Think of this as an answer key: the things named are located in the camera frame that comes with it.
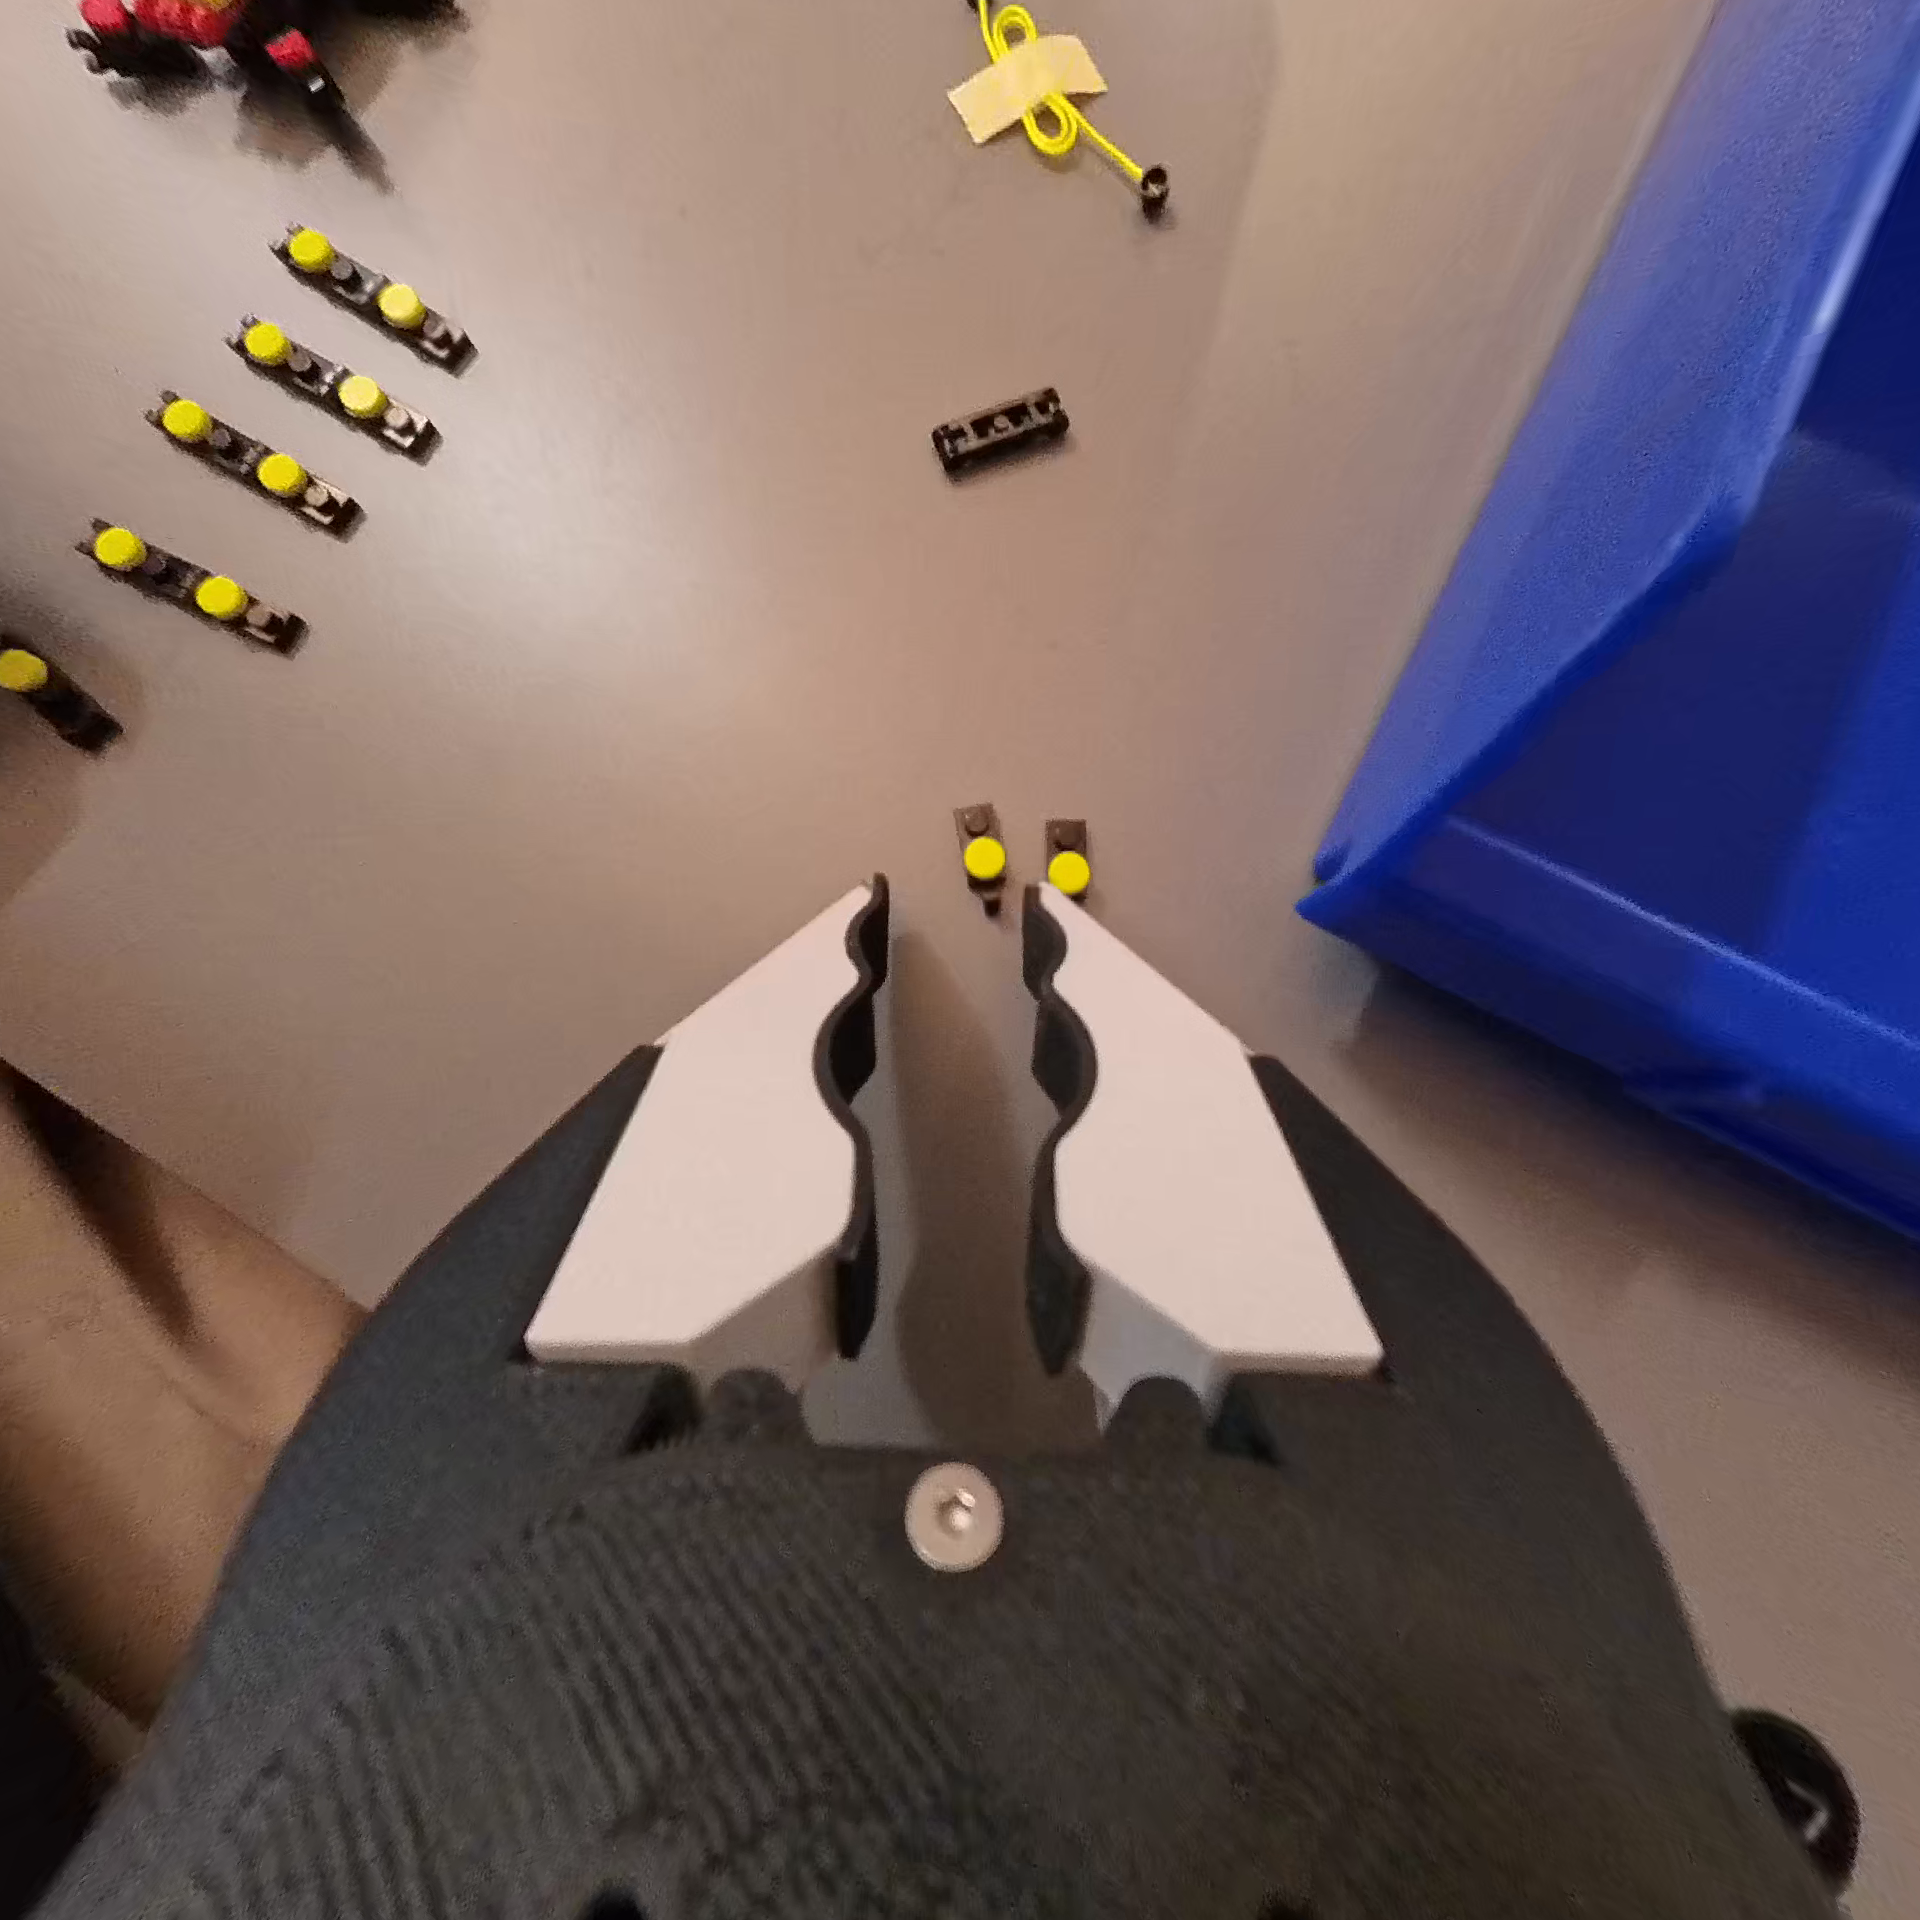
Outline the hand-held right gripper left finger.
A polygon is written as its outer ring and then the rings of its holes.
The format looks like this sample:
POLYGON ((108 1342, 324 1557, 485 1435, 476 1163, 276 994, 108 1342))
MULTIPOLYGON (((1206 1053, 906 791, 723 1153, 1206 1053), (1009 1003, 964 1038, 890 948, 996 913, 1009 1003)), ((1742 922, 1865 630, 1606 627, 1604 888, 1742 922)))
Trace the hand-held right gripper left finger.
POLYGON ((890 884, 868 878, 670 1026, 527 1352, 817 1375, 878 1311, 870 1134, 890 884))

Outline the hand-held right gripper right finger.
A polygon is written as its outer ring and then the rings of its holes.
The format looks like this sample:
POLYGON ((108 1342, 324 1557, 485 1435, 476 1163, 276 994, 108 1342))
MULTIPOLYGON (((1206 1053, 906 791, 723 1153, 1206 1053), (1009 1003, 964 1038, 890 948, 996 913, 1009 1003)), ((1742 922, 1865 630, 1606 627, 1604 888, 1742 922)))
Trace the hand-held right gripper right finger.
POLYGON ((1023 980, 1054 1108, 1025 1251, 1045 1373, 1376 1375, 1380 1332, 1245 1042, 1051 883, 1023 899, 1023 980))

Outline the black lego strip yellow tiles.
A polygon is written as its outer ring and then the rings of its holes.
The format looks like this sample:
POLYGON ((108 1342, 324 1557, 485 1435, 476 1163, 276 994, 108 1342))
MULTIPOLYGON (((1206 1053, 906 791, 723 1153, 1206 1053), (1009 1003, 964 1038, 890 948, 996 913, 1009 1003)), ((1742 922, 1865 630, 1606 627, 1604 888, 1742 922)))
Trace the black lego strip yellow tiles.
POLYGON ((295 224, 273 252, 300 285, 332 307, 363 319, 424 364, 465 372, 476 354, 468 331, 424 301, 407 281, 344 252, 324 230, 295 224))
POLYGON ((304 616, 259 597, 224 572, 147 540, 131 527, 97 518, 76 551, 98 572, 143 598, 177 609, 276 656, 295 656, 308 636, 304 616))
POLYGON ((104 755, 127 733, 59 663, 12 636, 3 641, 3 695, 27 707, 67 747, 86 756, 104 755))
POLYGON ((295 453, 236 429, 193 396, 161 392, 147 420, 198 469, 220 474, 328 538, 352 537, 365 517, 351 493, 295 453))

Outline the yellow black lego model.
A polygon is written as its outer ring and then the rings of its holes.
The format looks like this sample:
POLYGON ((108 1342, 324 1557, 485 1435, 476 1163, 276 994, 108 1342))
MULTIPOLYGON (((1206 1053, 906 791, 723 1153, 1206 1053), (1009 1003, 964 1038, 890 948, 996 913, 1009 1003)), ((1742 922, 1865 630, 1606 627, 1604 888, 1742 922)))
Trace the yellow black lego model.
POLYGON ((452 3, 79 3, 64 45, 98 79, 131 85, 207 81, 226 63, 246 85, 341 119, 349 110, 324 61, 341 18, 438 26, 452 3))

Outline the blue plastic bin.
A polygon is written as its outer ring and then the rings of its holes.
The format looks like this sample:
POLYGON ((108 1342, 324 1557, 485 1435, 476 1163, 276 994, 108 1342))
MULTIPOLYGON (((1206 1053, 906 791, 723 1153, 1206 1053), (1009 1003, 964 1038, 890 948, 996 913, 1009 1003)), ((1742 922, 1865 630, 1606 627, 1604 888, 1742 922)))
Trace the blue plastic bin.
POLYGON ((1308 924, 1919 1223, 1919 6, 1721 5, 1308 924))

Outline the masking tape piece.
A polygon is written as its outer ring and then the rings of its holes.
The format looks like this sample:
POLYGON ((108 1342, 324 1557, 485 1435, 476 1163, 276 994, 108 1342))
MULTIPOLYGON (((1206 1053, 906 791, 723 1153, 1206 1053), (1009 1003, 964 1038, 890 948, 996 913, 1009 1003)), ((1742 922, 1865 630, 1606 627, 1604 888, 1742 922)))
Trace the masking tape piece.
POLYGON ((1035 33, 1016 10, 988 20, 986 64, 948 90, 972 145, 1029 124, 1037 146, 1063 152, 1078 138, 1078 109, 1108 90, 1089 47, 1073 34, 1035 33))

